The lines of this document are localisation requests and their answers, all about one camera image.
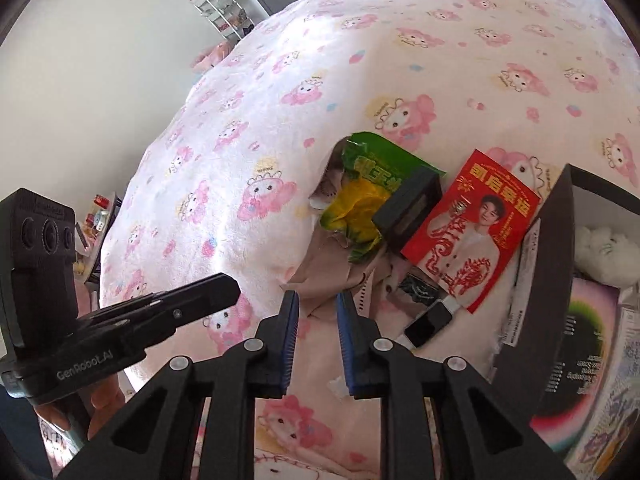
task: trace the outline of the book cover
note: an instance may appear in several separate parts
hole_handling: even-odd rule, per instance
[[[640,314],[620,307],[616,343],[593,413],[566,457],[577,480],[596,480],[611,464],[640,414]]]
[[[401,252],[473,312],[522,241],[539,200],[475,150]]]
[[[578,441],[606,373],[618,320],[617,288],[574,278],[564,335],[530,426],[559,456]]]

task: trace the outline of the metal screw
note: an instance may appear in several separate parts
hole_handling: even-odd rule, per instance
[[[373,342],[373,348],[376,350],[380,350],[381,352],[387,352],[394,347],[394,342],[385,339],[384,337],[380,337]]]
[[[447,366],[452,370],[461,372],[466,368],[466,361],[462,357],[450,357]]]
[[[187,366],[189,366],[189,360],[183,355],[178,355],[169,361],[171,370],[184,370]]]
[[[247,339],[244,342],[244,349],[249,352],[257,352],[264,346],[262,339],[258,339],[257,337],[252,337],[251,339]]]

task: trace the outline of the stuffed toy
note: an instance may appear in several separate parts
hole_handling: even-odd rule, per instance
[[[575,265],[604,285],[624,289],[640,280],[640,248],[609,227],[578,227]]]
[[[193,60],[191,68],[193,68],[194,72],[205,73],[212,66],[216,66],[225,59],[225,57],[231,53],[232,49],[233,45],[231,45],[227,40],[214,47],[207,48],[198,54],[198,57]]]

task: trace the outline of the white plush toy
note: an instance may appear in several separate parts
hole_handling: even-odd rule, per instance
[[[640,280],[640,248],[608,227],[578,227],[575,265],[600,283],[624,289]]]

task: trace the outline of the phone screen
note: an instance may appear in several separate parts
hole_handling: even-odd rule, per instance
[[[404,335],[416,348],[424,345],[442,330],[453,316],[441,300],[435,301],[430,309],[404,329]]]

